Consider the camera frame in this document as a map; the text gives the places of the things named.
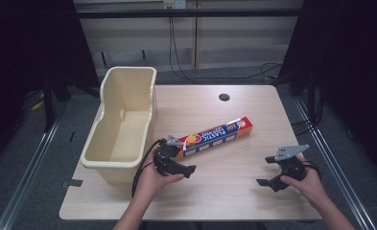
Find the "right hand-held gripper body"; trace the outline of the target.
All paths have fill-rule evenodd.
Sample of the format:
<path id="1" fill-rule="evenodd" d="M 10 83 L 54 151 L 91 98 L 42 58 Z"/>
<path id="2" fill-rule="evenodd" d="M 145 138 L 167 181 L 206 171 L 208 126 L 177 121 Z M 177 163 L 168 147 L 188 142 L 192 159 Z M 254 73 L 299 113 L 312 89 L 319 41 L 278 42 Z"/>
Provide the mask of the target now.
<path id="1" fill-rule="evenodd" d="M 309 145 L 279 147 L 274 161 L 280 166 L 284 175 L 300 181 L 305 177 L 305 167 L 297 155 L 309 147 Z"/>

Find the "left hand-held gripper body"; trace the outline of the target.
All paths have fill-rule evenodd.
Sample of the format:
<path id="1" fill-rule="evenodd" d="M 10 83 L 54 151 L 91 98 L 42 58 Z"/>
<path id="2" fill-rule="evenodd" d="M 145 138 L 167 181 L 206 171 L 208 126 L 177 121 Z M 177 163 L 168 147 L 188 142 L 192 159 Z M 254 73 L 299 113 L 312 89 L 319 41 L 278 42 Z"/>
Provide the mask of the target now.
<path id="1" fill-rule="evenodd" d="M 156 170 L 161 175 L 184 173 L 184 168 L 174 160 L 181 145 L 182 143 L 173 135 L 159 140 L 159 147 L 154 151 L 153 161 Z"/>

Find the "blue and red wrap box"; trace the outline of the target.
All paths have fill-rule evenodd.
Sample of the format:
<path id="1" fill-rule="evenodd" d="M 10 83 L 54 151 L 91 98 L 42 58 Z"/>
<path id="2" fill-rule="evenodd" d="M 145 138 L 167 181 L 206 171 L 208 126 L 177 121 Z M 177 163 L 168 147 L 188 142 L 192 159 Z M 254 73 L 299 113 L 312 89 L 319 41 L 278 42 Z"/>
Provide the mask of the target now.
<path id="1" fill-rule="evenodd" d="M 179 138 L 182 145 L 175 157 L 179 161 L 189 155 L 204 151 L 220 144 L 250 135 L 253 128 L 248 117 L 242 117 L 226 124 L 192 133 Z"/>

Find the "person's right hand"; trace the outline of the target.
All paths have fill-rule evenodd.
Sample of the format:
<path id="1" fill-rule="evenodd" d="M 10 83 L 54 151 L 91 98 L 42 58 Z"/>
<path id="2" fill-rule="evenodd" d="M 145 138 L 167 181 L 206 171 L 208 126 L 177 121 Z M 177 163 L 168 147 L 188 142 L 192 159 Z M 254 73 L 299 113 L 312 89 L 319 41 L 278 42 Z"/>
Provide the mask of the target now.
<path id="1" fill-rule="evenodd" d="M 298 189 L 310 205 L 317 210 L 326 207 L 330 202 L 315 169 L 307 167 L 305 177 L 302 180 L 296 180 L 287 175 L 282 175 L 280 180 Z"/>

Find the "person's left hand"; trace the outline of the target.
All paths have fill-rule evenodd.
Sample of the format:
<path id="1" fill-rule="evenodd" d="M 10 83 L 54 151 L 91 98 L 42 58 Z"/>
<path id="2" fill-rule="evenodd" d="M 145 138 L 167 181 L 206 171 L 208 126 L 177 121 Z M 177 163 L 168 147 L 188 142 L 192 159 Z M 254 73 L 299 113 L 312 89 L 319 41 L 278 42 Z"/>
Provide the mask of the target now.
<path id="1" fill-rule="evenodd" d="M 137 182 L 134 198 L 153 200 L 169 184 L 182 180 L 182 174 L 161 175 L 155 168 L 151 156 L 144 163 Z"/>

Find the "cream plastic bin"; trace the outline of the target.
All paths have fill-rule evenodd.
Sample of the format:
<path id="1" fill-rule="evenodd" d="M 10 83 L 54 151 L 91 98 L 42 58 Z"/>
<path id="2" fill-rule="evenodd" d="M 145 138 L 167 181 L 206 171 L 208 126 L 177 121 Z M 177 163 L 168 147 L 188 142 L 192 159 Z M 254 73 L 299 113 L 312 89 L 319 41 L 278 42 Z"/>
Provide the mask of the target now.
<path id="1" fill-rule="evenodd" d="M 130 183 L 153 143 L 155 78 L 152 67 L 112 67 L 102 81 L 81 163 L 108 183 Z"/>

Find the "black tape strip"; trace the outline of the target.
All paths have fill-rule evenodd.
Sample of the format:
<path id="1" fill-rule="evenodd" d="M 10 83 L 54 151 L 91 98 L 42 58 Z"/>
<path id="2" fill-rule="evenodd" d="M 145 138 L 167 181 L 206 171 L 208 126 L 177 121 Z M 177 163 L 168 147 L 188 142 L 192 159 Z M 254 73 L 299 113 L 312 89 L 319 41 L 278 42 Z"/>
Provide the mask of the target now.
<path id="1" fill-rule="evenodd" d="M 81 187 L 82 185 L 82 180 L 79 179 L 69 179 L 69 180 L 64 180 L 60 186 L 63 189 L 68 189 L 69 187 Z"/>

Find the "black curtain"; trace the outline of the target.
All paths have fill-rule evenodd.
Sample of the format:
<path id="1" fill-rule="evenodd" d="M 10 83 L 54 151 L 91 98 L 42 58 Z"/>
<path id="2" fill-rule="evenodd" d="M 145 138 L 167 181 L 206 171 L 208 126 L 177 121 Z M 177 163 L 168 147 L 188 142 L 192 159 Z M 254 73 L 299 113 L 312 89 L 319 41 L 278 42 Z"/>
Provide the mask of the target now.
<path id="1" fill-rule="evenodd" d="M 377 166 L 377 0 L 303 0 L 279 76 L 313 76 Z"/>
<path id="2" fill-rule="evenodd" d="M 74 0 L 0 0 L 0 153 L 33 90 L 70 99 L 99 85 Z"/>

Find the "black metal stand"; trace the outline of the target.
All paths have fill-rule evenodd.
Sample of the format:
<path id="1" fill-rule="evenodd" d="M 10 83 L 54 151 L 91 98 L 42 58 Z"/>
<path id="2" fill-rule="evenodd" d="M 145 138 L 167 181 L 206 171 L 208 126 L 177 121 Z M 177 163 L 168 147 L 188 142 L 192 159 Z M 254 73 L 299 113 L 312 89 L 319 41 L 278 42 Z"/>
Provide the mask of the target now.
<path id="1" fill-rule="evenodd" d="M 99 98 L 100 92 L 88 86 L 73 77 L 65 77 L 61 74 L 47 74 L 43 81 L 43 95 L 45 103 L 46 125 L 45 131 L 48 131 L 53 126 L 56 118 L 53 107 L 53 96 L 56 96 L 60 102 L 68 102 L 71 99 L 71 93 L 67 86 L 72 85 L 92 97 Z"/>

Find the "black horizontal bar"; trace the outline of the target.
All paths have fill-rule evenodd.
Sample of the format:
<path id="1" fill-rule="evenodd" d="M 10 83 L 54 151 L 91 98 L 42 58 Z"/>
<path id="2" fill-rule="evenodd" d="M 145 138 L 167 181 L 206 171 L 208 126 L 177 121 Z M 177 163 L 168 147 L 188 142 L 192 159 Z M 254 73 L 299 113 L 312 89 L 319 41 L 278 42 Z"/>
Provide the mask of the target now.
<path id="1" fill-rule="evenodd" d="M 300 16 L 298 9 L 236 9 L 236 10 L 136 10 L 136 11 L 78 11 L 79 18 L 160 18 L 160 17 L 259 17 Z"/>

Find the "metal floor rail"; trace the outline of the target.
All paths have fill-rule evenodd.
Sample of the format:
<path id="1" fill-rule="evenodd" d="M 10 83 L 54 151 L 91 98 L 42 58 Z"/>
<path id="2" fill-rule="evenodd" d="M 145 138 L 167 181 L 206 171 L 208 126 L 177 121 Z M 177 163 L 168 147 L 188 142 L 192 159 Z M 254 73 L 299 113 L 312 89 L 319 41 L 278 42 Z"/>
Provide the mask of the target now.
<path id="1" fill-rule="evenodd" d="M 333 151 L 330 149 L 318 126 L 312 123 L 312 119 L 308 115 L 309 110 L 307 109 L 307 105 L 301 99 L 296 99 L 295 103 L 304 123 L 309 128 L 311 136 L 318 146 L 319 152 L 326 162 L 331 174 L 337 181 L 337 184 L 353 216 L 355 217 L 356 221 L 358 221 L 360 228 L 362 230 L 377 230 L 377 227 L 371 219 L 368 210 L 345 176 L 341 165 L 337 161 Z"/>
<path id="2" fill-rule="evenodd" d="M 62 116 L 65 113 L 67 103 L 64 103 L 57 112 L 57 117 L 53 120 L 51 126 L 44 132 L 40 143 L 29 163 L 26 171 L 24 172 L 19 184 L 17 185 L 14 193 L 12 194 L 8 204 L 4 208 L 0 216 L 0 230 L 11 230 L 16 220 L 16 217 L 21 210 L 21 207 L 27 197 L 28 192 L 35 180 L 37 171 L 42 163 L 44 156 L 49 150 L 51 143 L 56 136 Z"/>

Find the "white wall outlet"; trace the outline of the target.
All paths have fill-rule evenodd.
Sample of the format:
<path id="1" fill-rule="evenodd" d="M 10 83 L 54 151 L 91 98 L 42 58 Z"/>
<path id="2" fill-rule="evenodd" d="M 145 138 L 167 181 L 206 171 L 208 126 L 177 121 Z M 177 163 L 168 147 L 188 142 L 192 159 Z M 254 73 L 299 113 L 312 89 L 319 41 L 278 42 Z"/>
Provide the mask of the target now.
<path id="1" fill-rule="evenodd" d="M 186 0 L 163 0 L 165 10 L 185 10 Z"/>

